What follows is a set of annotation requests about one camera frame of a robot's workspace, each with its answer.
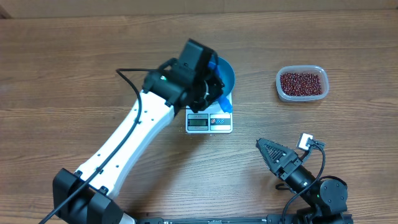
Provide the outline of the blue plastic scoop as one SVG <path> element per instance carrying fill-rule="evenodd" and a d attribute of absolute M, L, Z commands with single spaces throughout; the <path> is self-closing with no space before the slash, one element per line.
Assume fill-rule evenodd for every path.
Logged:
<path fill-rule="evenodd" d="M 216 67 L 216 76 L 220 78 L 218 73 L 218 66 Z M 232 113 L 233 112 L 233 103 L 232 103 L 232 92 L 227 97 L 223 96 L 223 93 L 217 97 L 217 99 L 212 103 L 212 106 L 217 106 L 224 113 Z"/>

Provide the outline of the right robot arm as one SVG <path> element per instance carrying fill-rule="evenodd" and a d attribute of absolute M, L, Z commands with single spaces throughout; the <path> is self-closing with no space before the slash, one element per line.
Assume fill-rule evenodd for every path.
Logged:
<path fill-rule="evenodd" d="M 332 175 L 322 175 L 326 164 L 324 142 L 310 134 L 302 134 L 297 143 L 304 152 L 302 156 L 264 138 L 257 140 L 256 147 L 268 170 L 282 181 L 275 188 L 294 194 L 280 215 L 271 216 L 277 223 L 353 223 L 350 216 L 344 215 L 348 210 L 347 183 Z M 321 168 L 316 176 L 303 166 L 314 150 L 322 154 Z"/>

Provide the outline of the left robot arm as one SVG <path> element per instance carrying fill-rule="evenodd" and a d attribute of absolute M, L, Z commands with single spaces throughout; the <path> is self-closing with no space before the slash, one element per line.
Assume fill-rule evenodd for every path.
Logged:
<path fill-rule="evenodd" d="M 197 113 L 223 94 L 217 74 L 218 54 L 189 39 L 179 58 L 147 69 L 140 90 L 119 68 L 116 73 L 134 90 L 137 100 L 100 149 L 75 172 L 61 169 L 53 179 L 54 209 L 67 223 L 136 223 L 115 198 L 138 158 L 161 130 L 185 107 Z"/>

